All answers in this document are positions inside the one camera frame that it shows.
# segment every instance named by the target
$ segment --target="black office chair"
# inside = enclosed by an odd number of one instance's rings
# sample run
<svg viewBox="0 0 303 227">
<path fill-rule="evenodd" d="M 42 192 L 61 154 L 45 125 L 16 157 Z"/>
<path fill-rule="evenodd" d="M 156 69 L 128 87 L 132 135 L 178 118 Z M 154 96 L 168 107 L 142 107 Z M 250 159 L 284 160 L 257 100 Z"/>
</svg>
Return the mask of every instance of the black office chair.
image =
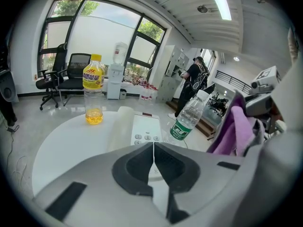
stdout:
<svg viewBox="0 0 303 227">
<path fill-rule="evenodd" d="M 56 103 L 55 107 L 58 107 L 58 102 L 55 99 L 55 96 L 59 96 L 59 94 L 56 87 L 58 86 L 58 82 L 63 82 L 63 77 L 59 75 L 58 72 L 64 68 L 65 57 L 67 53 L 66 45 L 67 44 L 64 43 L 57 47 L 57 54 L 53 64 L 53 70 L 51 72 L 46 72 L 47 70 L 38 71 L 38 73 L 41 72 L 43 74 L 43 79 L 40 79 L 36 82 L 36 87 L 38 89 L 46 89 L 47 93 L 50 91 L 49 95 L 46 95 L 42 98 L 43 103 L 40 105 L 40 110 L 43 110 L 42 106 L 50 99 L 54 100 Z"/>
<path fill-rule="evenodd" d="M 60 99 L 65 106 L 67 102 L 72 97 L 69 96 L 68 99 L 63 102 L 62 96 L 61 96 L 61 90 L 83 90 L 83 83 L 82 83 L 82 76 L 83 76 L 83 69 L 89 64 L 90 61 L 90 54 L 84 54 L 84 53 L 74 53 L 71 54 L 70 63 L 67 66 L 67 69 L 62 70 L 59 72 L 60 75 L 62 75 L 63 72 L 67 72 L 68 79 L 64 82 L 59 82 L 59 93 L 60 93 Z"/>
</svg>

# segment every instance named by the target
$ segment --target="yellow liquid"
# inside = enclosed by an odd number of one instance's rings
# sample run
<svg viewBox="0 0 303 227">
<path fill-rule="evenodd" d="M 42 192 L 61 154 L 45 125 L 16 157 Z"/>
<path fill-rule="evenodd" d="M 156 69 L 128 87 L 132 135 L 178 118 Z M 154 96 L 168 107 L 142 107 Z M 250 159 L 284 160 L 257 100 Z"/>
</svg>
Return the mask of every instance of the yellow liquid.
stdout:
<svg viewBox="0 0 303 227">
<path fill-rule="evenodd" d="M 97 109 L 89 109 L 85 114 L 86 121 L 89 124 L 99 124 L 103 121 L 103 113 Z"/>
</svg>

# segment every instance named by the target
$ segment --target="ceiling light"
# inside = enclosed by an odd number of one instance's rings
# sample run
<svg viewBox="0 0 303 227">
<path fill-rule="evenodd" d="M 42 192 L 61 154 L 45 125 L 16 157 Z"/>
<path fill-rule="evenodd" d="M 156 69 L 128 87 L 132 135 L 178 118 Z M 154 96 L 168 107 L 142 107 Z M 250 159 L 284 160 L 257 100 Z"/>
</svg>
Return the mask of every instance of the ceiling light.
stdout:
<svg viewBox="0 0 303 227">
<path fill-rule="evenodd" d="M 227 0 L 215 0 L 218 9 L 221 14 L 221 18 L 224 20 L 231 20 L 231 12 L 229 11 Z"/>
<path fill-rule="evenodd" d="M 207 7 L 205 7 L 204 5 L 199 6 L 197 9 L 200 13 L 207 13 L 208 11 Z"/>
</svg>

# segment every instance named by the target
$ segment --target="railing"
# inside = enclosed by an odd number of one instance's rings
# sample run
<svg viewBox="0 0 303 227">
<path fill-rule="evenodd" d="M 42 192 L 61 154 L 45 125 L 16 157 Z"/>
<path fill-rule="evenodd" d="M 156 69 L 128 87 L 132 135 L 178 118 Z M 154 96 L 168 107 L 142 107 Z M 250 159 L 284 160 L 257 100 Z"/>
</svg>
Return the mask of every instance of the railing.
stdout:
<svg viewBox="0 0 303 227">
<path fill-rule="evenodd" d="M 247 85 L 246 83 L 224 73 L 221 71 L 217 71 L 217 74 L 215 76 L 215 78 L 218 78 L 228 84 L 231 84 L 232 86 L 234 86 L 235 88 L 249 94 L 249 90 L 251 89 L 251 87 L 249 85 Z"/>
</svg>

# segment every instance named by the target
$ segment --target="floor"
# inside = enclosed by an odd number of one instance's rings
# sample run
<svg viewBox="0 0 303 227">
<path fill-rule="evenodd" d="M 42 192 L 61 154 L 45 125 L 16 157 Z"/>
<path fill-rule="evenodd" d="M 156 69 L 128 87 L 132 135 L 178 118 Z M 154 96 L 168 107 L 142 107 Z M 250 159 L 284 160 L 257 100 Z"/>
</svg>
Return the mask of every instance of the floor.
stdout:
<svg viewBox="0 0 303 227">
<path fill-rule="evenodd" d="M 70 99 L 65 107 L 59 104 L 55 108 L 53 101 L 44 105 L 40 111 L 39 106 L 42 102 L 42 96 L 21 97 L 19 103 L 14 104 L 14 111 L 18 118 L 16 125 L 20 128 L 13 133 L 13 150 L 11 151 L 11 134 L 6 131 L 4 124 L 0 125 L 0 160 L 4 169 L 7 167 L 9 179 L 18 191 L 23 192 L 29 198 L 33 197 L 31 187 L 31 175 L 33 163 L 39 147 L 45 138 L 63 122 L 84 114 L 83 96 L 75 96 Z M 166 104 L 146 105 L 138 103 L 137 97 L 127 97 L 126 100 L 104 100 L 104 111 L 117 111 L 120 106 L 128 106 L 139 112 L 155 114 L 160 117 L 162 134 L 165 135 L 173 125 L 174 121 L 167 114 L 173 110 Z M 185 142 L 180 146 L 189 149 L 206 151 L 209 147 L 206 137 L 196 128 L 187 136 Z"/>
</svg>

